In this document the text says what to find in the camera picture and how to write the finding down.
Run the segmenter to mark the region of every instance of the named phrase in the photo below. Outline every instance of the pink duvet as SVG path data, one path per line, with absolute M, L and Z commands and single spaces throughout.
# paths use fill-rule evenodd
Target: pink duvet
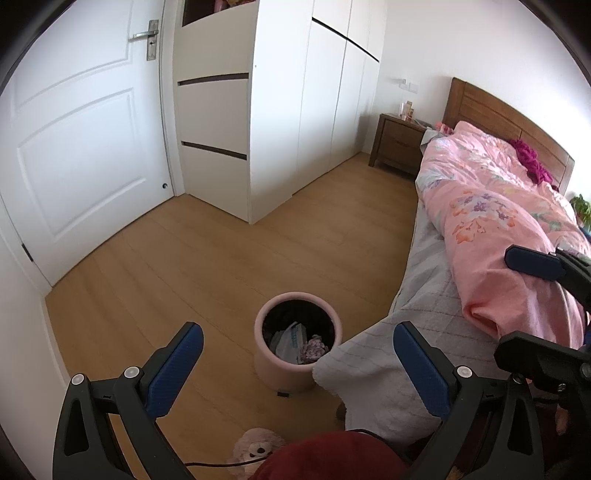
M 549 183 L 534 185 L 512 146 L 460 122 L 427 147 L 417 189 L 445 238 L 468 320 L 496 338 L 520 330 L 581 347 L 586 316 L 576 300 L 557 283 L 505 266 L 512 244 L 591 254 L 568 201 Z

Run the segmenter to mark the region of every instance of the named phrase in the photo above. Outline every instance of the wooden headboard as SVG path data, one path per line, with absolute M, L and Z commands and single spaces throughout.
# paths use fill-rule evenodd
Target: wooden headboard
M 555 140 L 513 107 L 468 82 L 454 78 L 443 123 L 452 128 L 464 120 L 503 140 L 519 138 L 538 152 L 560 193 L 566 192 L 574 160 Z

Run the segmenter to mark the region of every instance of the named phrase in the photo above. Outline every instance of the door lock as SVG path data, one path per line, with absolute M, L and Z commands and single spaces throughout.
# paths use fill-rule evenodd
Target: door lock
M 156 60 L 156 49 L 158 47 L 158 23 L 159 20 L 150 20 L 148 29 L 145 32 L 136 33 L 131 35 L 129 41 L 142 40 L 143 38 L 148 39 L 148 47 L 146 52 L 146 60 Z

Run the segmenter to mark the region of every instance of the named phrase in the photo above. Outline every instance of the nightstand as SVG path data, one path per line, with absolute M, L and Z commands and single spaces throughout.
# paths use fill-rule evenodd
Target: nightstand
M 377 160 L 413 176 L 418 175 L 423 159 L 420 147 L 425 132 L 424 127 L 382 113 L 369 166 L 373 167 Z

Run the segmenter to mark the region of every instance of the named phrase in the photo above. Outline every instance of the door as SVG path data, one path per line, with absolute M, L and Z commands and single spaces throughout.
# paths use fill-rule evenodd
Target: door
M 296 190 L 329 169 L 346 43 L 334 32 L 312 23 L 301 106 Z
M 351 0 L 316 0 L 314 2 L 313 17 L 345 36 L 349 30 L 350 15 Z
M 0 194 L 52 285 L 172 196 L 154 37 L 129 41 L 163 2 L 77 0 L 0 97 Z
M 368 52 L 378 60 L 382 59 L 387 17 L 388 4 L 386 0 L 370 0 Z
M 361 150 L 357 149 L 356 144 L 359 134 L 359 95 L 366 56 L 359 47 L 347 42 L 329 168 L 335 168 Z
M 370 0 L 353 0 L 351 3 L 351 20 L 347 37 L 364 50 L 369 43 L 369 2 Z

